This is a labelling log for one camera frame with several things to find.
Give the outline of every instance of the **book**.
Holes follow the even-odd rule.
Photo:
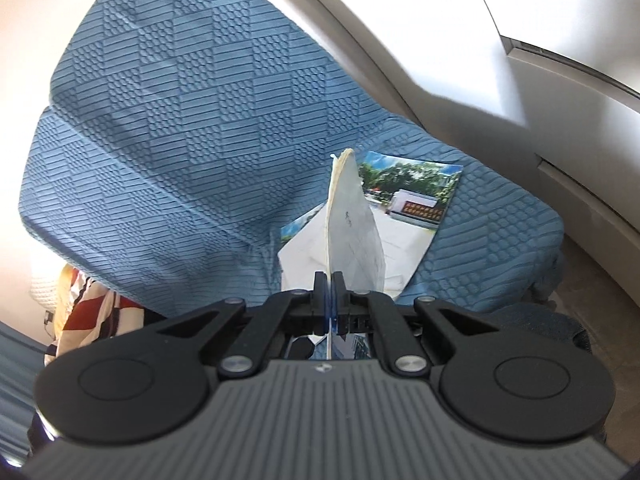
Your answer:
[[[282,290],[341,271],[349,290],[397,298],[429,248],[463,167],[376,152],[334,158],[327,202],[281,229]]]

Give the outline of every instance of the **tiled floor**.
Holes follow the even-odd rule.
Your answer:
[[[574,241],[565,238],[558,309],[589,331],[593,353],[616,383],[606,421],[607,445],[628,462],[640,460],[640,307]]]

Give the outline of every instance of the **chair seat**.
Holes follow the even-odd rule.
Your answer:
[[[380,107],[266,0],[97,0],[52,78],[20,214],[166,316],[260,303],[280,288],[280,228],[325,200],[345,148],[465,167],[401,303],[491,310],[559,281],[552,209]]]

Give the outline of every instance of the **dark blue fabric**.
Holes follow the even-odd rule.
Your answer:
[[[97,0],[52,78],[20,213],[166,316],[255,304],[280,287],[280,228],[326,199],[349,147],[465,167],[401,302],[491,310],[559,281],[554,211],[381,108],[266,0]]]
[[[44,367],[44,345],[0,322],[0,452],[24,460],[35,412],[33,381]]]

